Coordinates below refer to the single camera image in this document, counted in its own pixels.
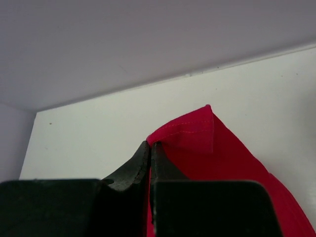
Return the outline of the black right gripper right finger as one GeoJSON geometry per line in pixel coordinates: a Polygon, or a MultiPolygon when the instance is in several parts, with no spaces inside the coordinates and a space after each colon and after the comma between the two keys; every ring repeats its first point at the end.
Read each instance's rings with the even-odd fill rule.
{"type": "Polygon", "coordinates": [[[280,237],[271,199],[252,181],[193,181],[152,147],[151,211],[157,237],[280,237]]]}

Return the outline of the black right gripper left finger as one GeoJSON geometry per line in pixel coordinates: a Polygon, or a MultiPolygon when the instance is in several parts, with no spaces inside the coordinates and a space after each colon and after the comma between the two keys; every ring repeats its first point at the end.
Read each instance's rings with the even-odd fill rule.
{"type": "Polygon", "coordinates": [[[104,179],[14,180],[0,185],[3,237],[144,237],[150,146],[142,142],[104,179]]]}

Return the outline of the crimson red t shirt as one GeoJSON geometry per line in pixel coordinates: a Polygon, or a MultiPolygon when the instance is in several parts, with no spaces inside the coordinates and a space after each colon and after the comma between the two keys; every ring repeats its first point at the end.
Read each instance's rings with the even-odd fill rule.
{"type": "Polygon", "coordinates": [[[314,237],[315,230],[292,193],[220,121],[210,105],[182,115],[147,137],[193,180],[253,180],[272,199],[285,237],[314,237]]]}

